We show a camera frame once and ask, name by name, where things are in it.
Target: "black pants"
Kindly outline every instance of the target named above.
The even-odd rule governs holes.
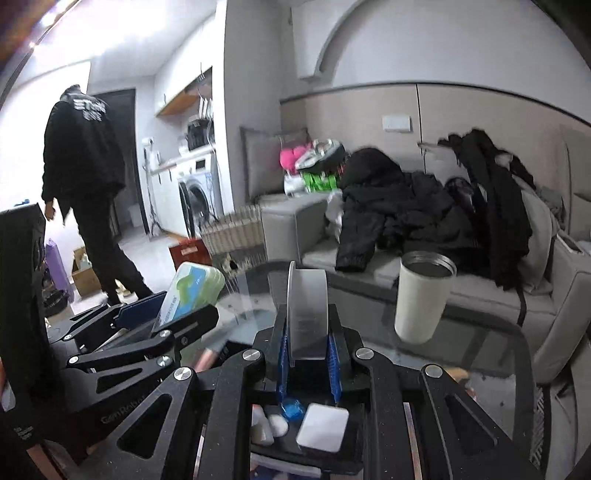
[[[109,225],[111,204],[112,199],[100,193],[72,201],[72,210],[86,245],[88,259],[110,304],[119,303],[115,279],[129,291],[135,292],[139,299],[146,298],[152,291],[113,238]]]

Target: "wall outlet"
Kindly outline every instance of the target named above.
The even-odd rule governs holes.
[[[413,123],[409,115],[384,115],[382,126],[386,132],[410,133],[413,131]]]

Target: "white cabinet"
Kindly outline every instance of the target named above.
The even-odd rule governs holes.
[[[155,113],[159,113],[187,85],[212,66],[212,44],[216,39],[212,16],[162,66],[154,79]]]
[[[178,181],[171,170],[152,176],[154,207],[158,221],[164,230],[180,236],[187,236],[183,207],[178,191]]]
[[[181,236],[188,236],[187,225],[184,221],[183,205],[181,203],[180,189],[178,188],[178,174],[175,169],[170,170],[171,186],[168,195],[168,211],[170,213],[170,232]]]

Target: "wooden shelf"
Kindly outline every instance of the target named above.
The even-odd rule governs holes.
[[[192,107],[198,100],[198,95],[189,95],[182,91],[167,103],[156,116],[178,115],[183,113],[189,107]]]

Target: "blue gripper pad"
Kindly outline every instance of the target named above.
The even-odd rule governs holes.
[[[279,350],[279,381],[277,382],[277,397],[281,404],[287,394],[287,373],[290,369],[290,361],[287,358],[287,332],[283,333],[283,341]]]
[[[336,342],[333,334],[329,335],[329,380],[330,380],[330,392],[333,394],[335,403],[340,400],[340,396],[343,393],[343,388],[340,384],[340,368],[339,368],[339,357],[336,354]]]
[[[342,386],[340,384],[340,368],[339,358],[336,354],[336,342],[332,335],[329,335],[328,345],[328,369],[330,380],[330,392],[332,393],[335,403],[340,400],[342,395]],[[283,341],[279,351],[279,381],[277,382],[277,397],[279,403],[285,400],[287,396],[287,374],[289,372],[290,364],[287,354],[287,333],[283,334]]]

